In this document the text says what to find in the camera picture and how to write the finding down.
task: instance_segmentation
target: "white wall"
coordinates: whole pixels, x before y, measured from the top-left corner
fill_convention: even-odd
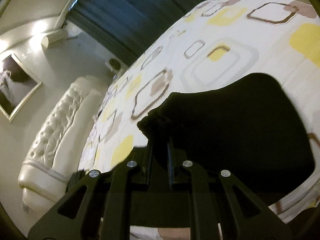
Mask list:
[[[27,235],[40,214],[22,211],[17,178],[21,164],[46,117],[78,76],[94,75],[110,84],[105,60],[78,39],[43,52],[41,35],[12,49],[44,85],[21,108],[12,123],[0,115],[0,201],[16,226]]]
[[[41,18],[59,16],[69,0],[11,0],[0,18],[0,33]]]
[[[58,18],[58,16],[44,18],[20,25],[19,27],[3,33],[0,35],[0,53],[36,34],[52,30]]]

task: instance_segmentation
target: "patterned bedsheet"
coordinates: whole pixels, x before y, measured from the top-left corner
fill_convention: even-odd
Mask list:
[[[133,147],[145,146],[136,123],[171,92],[213,90],[252,72],[268,73],[296,106],[317,163],[303,185],[270,206],[288,222],[319,200],[319,68],[320,19],[312,6],[294,0],[204,1],[110,86],[79,169],[110,171]]]

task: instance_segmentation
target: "silver bolt head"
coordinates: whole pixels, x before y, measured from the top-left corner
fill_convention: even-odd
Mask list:
[[[89,172],[89,176],[91,178],[98,177],[99,176],[99,171],[98,170],[92,170],[92,171]]]
[[[129,168],[133,168],[133,167],[137,166],[137,163],[136,163],[135,161],[129,161],[129,162],[127,163],[127,166],[128,166]]]
[[[223,171],[221,171],[221,176],[222,177],[229,177],[231,175],[231,172],[230,171],[228,171],[228,170],[223,170]]]
[[[185,167],[191,167],[192,165],[193,165],[193,163],[192,163],[192,161],[184,161],[183,163],[182,163],[182,165],[183,166],[185,166]]]

